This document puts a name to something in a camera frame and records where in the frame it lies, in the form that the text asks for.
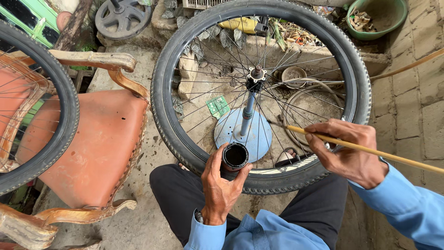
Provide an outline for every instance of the blue shirt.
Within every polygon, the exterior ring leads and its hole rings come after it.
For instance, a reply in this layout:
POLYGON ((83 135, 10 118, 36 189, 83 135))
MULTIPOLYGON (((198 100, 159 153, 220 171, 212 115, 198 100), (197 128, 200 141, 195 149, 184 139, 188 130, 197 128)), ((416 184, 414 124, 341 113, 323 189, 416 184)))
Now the blue shirt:
MULTIPOLYGON (((444 249, 444 197, 413 186, 389 164, 384 181, 365 190, 350 182, 358 195, 389 223, 415 241, 420 250, 444 249)), ((329 250, 324 241, 307 229, 260 210, 256 220, 245 215, 240 226, 225 237, 226 221, 220 226, 198 223, 194 216, 185 250, 329 250)))

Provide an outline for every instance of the blue sleeve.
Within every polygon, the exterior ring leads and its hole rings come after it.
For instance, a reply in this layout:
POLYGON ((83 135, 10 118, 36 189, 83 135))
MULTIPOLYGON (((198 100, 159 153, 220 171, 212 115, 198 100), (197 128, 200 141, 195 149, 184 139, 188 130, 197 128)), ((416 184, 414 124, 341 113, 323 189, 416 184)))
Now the blue sleeve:
POLYGON ((226 220, 220 226, 207 226, 191 219, 191 232, 184 250, 221 250, 225 241, 226 220))
POLYGON ((397 169, 388 164, 388 174, 376 188, 351 186, 374 210, 420 250, 444 249, 444 197, 413 186, 397 169))

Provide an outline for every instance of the wrist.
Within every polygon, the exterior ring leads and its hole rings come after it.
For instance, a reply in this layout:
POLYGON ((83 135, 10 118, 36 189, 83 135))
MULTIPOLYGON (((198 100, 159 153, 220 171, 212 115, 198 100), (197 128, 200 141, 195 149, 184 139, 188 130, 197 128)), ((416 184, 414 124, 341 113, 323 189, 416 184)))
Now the wrist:
POLYGON ((388 172, 389 166, 380 161, 379 165, 372 170, 371 175, 367 176, 365 180, 360 181, 360 183, 357 183, 367 190, 374 189, 384 181, 388 172))
POLYGON ((226 214, 220 214, 214 211, 211 211, 211 209, 208 209, 208 207, 204 206, 201 210, 202 217, 203 217, 203 224, 208 226, 220 226, 225 223, 226 220, 226 214))

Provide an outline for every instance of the green basin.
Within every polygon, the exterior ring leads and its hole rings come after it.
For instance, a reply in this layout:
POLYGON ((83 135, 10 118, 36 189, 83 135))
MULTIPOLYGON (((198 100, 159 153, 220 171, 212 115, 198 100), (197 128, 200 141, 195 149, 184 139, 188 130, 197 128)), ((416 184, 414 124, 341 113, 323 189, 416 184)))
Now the green basin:
POLYGON ((374 40, 396 29, 407 17, 407 4, 404 0, 357 0, 349 8, 347 17, 354 7, 359 12, 367 12, 373 19, 373 26, 378 32, 360 32, 355 30, 347 18, 350 35, 358 40, 374 40))

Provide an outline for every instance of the hand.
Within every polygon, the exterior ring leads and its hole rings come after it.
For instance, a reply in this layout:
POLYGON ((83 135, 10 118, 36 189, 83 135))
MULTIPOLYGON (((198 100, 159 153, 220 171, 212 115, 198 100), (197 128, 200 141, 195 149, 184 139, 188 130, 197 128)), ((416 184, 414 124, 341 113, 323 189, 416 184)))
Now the hand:
POLYGON ((210 155, 202 173, 205 206, 201 212, 205 225, 219 226, 225 223, 228 212, 241 194, 245 179, 253 168, 253 164, 248 163, 239 170, 234 180, 221 178, 222 151, 227 145, 228 142, 210 155))
MULTIPOLYGON (((324 133, 354 144, 376 149, 376 130, 373 127, 358 125, 337 119, 311 124, 305 128, 309 133, 324 133)), ((310 149, 317 155, 328 170, 356 182, 365 189, 378 186, 389 171, 387 164, 378 156, 360 150, 342 148, 332 153, 318 137, 305 135, 310 149)))

